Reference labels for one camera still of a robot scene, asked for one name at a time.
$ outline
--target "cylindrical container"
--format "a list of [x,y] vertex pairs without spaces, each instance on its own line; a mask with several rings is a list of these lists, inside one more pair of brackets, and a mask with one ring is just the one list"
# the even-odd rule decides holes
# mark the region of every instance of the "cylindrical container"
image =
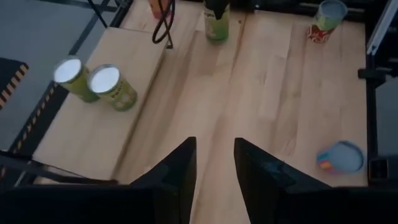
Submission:
[[54,81],[78,96],[84,102],[97,101],[99,97],[87,87],[88,69],[81,60],[69,56],[55,66]]
[[88,79],[88,88],[117,111],[130,109],[137,101],[137,92],[114,65],[101,65],[94,69]]
[[[161,19],[162,11],[160,10],[159,0],[148,0],[148,1],[149,1],[150,9],[152,10],[154,17],[156,19]],[[172,1],[172,0],[160,0],[160,3],[162,3],[163,11],[166,11],[166,7],[170,1]],[[166,16],[168,17],[170,15],[170,13],[171,13],[171,8]]]
[[205,0],[206,37],[213,41],[224,41],[229,35],[229,0]]
[[347,15],[347,7],[338,0],[323,1],[318,8],[312,25],[307,30],[307,36],[315,43],[324,43],[334,29],[341,24]]
[[317,162],[321,169],[331,174],[347,174],[360,170],[365,158],[362,150],[354,143],[338,141],[327,150],[319,152]]

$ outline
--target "wooden table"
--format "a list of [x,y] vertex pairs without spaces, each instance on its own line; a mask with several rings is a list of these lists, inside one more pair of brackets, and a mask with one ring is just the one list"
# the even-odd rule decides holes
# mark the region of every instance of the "wooden table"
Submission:
[[[340,139],[366,153],[365,82],[356,76],[365,66],[364,26],[344,22],[326,44],[315,44],[305,38],[311,20],[232,12],[229,39],[212,44],[201,4],[178,2],[174,49],[164,53],[113,176],[128,184],[196,136],[193,223],[249,223],[236,137],[332,186],[366,185],[365,169],[331,176],[315,163],[317,151]],[[152,32],[156,22],[147,1],[134,1],[121,28]]]

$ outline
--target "green can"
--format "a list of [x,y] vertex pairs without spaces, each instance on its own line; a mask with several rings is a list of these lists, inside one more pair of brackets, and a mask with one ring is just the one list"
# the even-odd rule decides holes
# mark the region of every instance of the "green can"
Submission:
[[137,101],[137,92],[114,65],[101,65],[88,79],[88,88],[117,111],[126,111]]
[[229,1],[205,0],[204,18],[207,39],[224,41],[229,36]]
[[87,87],[88,69],[81,60],[69,56],[55,66],[54,81],[66,88],[84,102],[97,101],[99,97]]

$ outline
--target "white can lid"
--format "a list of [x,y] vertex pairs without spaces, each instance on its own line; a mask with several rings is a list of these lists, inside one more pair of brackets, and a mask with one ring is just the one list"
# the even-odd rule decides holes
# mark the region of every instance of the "white can lid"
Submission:
[[70,58],[57,65],[54,71],[54,81],[65,83],[74,79],[80,72],[81,61],[78,58]]
[[110,91],[119,81],[119,69],[112,65],[104,65],[91,75],[89,88],[95,93]]

